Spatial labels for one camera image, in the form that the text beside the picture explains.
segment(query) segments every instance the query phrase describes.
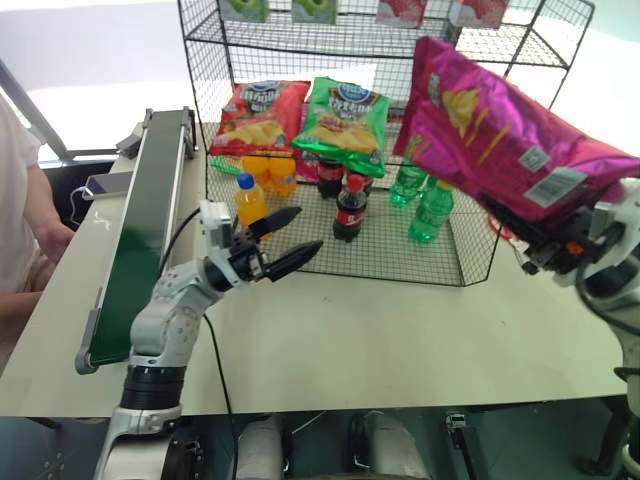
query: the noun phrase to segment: conveyor belt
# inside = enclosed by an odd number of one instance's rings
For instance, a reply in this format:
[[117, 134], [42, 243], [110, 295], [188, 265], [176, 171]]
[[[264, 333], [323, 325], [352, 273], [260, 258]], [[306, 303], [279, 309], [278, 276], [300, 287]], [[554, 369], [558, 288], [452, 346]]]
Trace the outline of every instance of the conveyor belt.
[[129, 356], [129, 329], [147, 304], [171, 237], [185, 156], [193, 156], [193, 112], [147, 111], [116, 247], [76, 357], [79, 373]]

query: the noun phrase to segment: wire shelf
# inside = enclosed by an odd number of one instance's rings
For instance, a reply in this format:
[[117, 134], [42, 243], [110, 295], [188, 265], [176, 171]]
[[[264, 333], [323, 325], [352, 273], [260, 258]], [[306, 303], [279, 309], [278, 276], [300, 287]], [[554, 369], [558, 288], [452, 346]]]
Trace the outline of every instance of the wire shelf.
[[[444, 19], [426, 19], [420, 29], [378, 25], [361, 14], [338, 16], [335, 25], [293, 23], [290, 12], [271, 12], [268, 23], [225, 22], [226, 44], [277, 52], [360, 58], [413, 59], [416, 40], [425, 35], [446, 38]], [[187, 40], [224, 44], [216, 15], [187, 36]]]
[[[485, 280], [498, 238], [488, 227], [486, 212], [470, 197], [455, 192], [455, 208], [434, 243], [418, 245], [409, 239], [417, 200], [406, 208], [389, 200], [389, 188], [402, 164], [400, 157], [391, 155], [398, 133], [398, 125], [388, 125], [386, 174], [374, 180], [362, 231], [351, 243], [333, 238], [336, 201], [323, 200], [315, 184], [298, 178], [300, 183], [290, 196], [268, 193], [271, 211], [302, 207], [294, 222], [263, 243], [269, 258], [279, 257], [301, 241], [323, 240], [320, 252], [301, 271], [449, 286]], [[214, 167], [208, 169], [210, 197], [227, 202], [235, 215], [235, 178]]]
[[[429, 0], [422, 27], [405, 30], [375, 23], [378, 0], [339, 0], [336, 25], [292, 23], [290, 0], [270, 0], [266, 23], [222, 21], [216, 0], [178, 4], [205, 148], [235, 82], [330, 75], [360, 83], [402, 107], [409, 99], [415, 41], [424, 35], [455, 44], [551, 105], [594, 10], [585, 0], [511, 0], [498, 30], [460, 29], [447, 18], [451, 0]], [[535, 80], [543, 77], [532, 81], [530, 69], [540, 67], [553, 72], [544, 77], [552, 82]], [[546, 90], [538, 92], [541, 84]], [[315, 185], [299, 184], [290, 197], [269, 195], [272, 209], [299, 205], [303, 212], [264, 243], [266, 253], [273, 258], [300, 242], [322, 239], [324, 247], [305, 271], [456, 286], [485, 280], [498, 237], [471, 198], [456, 192], [456, 206], [436, 242], [417, 245], [409, 240], [415, 204], [394, 207], [388, 193], [402, 163], [391, 155], [398, 131], [399, 125], [387, 125], [387, 174], [375, 180], [362, 232], [352, 243], [333, 239], [335, 201], [322, 200]], [[226, 202], [235, 214], [233, 176], [208, 166], [206, 187], [208, 199]]]

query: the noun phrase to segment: white table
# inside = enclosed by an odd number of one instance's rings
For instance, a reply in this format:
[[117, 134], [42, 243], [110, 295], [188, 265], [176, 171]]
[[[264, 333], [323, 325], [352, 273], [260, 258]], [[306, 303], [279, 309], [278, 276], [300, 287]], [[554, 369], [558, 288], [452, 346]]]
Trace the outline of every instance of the white table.
[[[116, 170], [132, 162], [120, 159]], [[204, 195], [204, 158], [185, 165], [178, 221]], [[109, 416], [124, 363], [80, 376], [74, 356], [117, 240], [124, 198], [94, 202], [0, 378], [0, 415]], [[203, 255], [193, 229], [176, 262]], [[236, 412], [499, 404], [625, 393], [609, 328], [572, 289], [526, 277], [501, 244], [467, 288], [295, 273], [229, 292], [210, 311]], [[225, 412], [206, 326], [185, 414]]]

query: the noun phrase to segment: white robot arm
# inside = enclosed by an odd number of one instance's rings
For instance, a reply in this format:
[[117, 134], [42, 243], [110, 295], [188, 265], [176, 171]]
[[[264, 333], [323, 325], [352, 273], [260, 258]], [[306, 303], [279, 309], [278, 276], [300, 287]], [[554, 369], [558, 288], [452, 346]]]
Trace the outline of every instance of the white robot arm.
[[273, 263], [258, 249], [260, 237], [287, 225], [300, 211], [279, 210], [233, 234], [226, 205], [201, 202], [208, 256], [169, 269], [136, 316], [127, 378], [96, 480], [182, 478], [189, 467], [181, 458], [184, 447], [177, 447], [171, 433], [181, 415], [180, 394], [200, 319], [225, 291], [262, 278], [276, 281], [313, 258], [320, 241], [298, 245]]
[[[555, 272], [560, 286], [575, 285], [592, 313], [618, 338], [629, 408], [640, 417], [640, 179], [625, 179], [592, 207], [585, 206], [553, 229], [530, 225], [487, 199], [491, 212], [529, 243], [528, 273]], [[640, 479], [640, 436], [623, 450], [631, 478]]]

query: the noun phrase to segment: black cable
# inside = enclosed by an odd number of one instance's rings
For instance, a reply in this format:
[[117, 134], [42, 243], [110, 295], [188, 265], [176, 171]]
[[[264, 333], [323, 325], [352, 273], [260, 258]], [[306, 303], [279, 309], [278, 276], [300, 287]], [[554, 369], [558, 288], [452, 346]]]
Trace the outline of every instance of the black cable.
[[615, 318], [613, 315], [610, 315], [608, 312], [605, 312], [604, 310], [602, 310], [600, 307], [598, 307], [591, 301], [591, 298], [589, 297], [585, 289], [585, 283], [584, 283], [585, 272], [589, 267], [589, 265], [591, 264], [592, 264], [591, 258], [587, 256], [584, 260], [582, 260], [578, 264], [578, 268], [576, 269], [576, 291], [578, 292], [578, 297], [580, 297], [580, 300], [582, 301], [584, 306], [587, 307], [589, 310], [591, 310], [591, 313], [593, 313], [597, 317], [600, 317], [603, 321], [605, 321], [609, 325], [619, 328], [620, 330], [624, 330], [625, 332], [630, 333], [632, 335], [640, 336], [639, 328], [636, 328], [625, 322], [621, 322], [620, 320]]
[[167, 250], [165, 250], [164, 254], [162, 254], [162, 259], [160, 260], [160, 268], [158, 269], [157, 278], [160, 278], [162, 276], [162, 272], [164, 271], [164, 267], [167, 265], [167, 260], [169, 260], [169, 254], [171, 253], [171, 250], [173, 250], [173, 246], [176, 243], [176, 240], [178, 240], [178, 237], [180, 236], [184, 228], [189, 224], [191, 220], [193, 220], [193, 218], [198, 213], [200, 213], [200, 207], [196, 208], [193, 212], [191, 212], [189, 216], [182, 221], [180, 226], [178, 226], [177, 230], [173, 232], [173, 235], [171, 236], [171, 240], [169, 240], [169, 245], [167, 245]]
[[231, 400], [229, 399], [229, 391], [227, 390], [227, 382], [224, 379], [224, 373], [222, 372], [222, 361], [220, 360], [220, 351], [218, 350], [218, 342], [216, 340], [216, 334], [213, 330], [211, 320], [207, 317], [207, 314], [202, 315], [204, 321], [207, 322], [209, 332], [211, 332], [211, 340], [213, 340], [213, 350], [216, 354], [216, 362], [218, 362], [218, 372], [220, 373], [220, 383], [222, 384], [222, 392], [224, 393], [224, 401], [227, 404], [227, 417], [229, 418], [229, 430], [231, 431], [231, 440], [233, 442], [233, 470], [231, 471], [231, 480], [235, 480], [238, 473], [238, 436], [236, 435], [236, 426], [233, 419], [233, 410], [231, 410]]

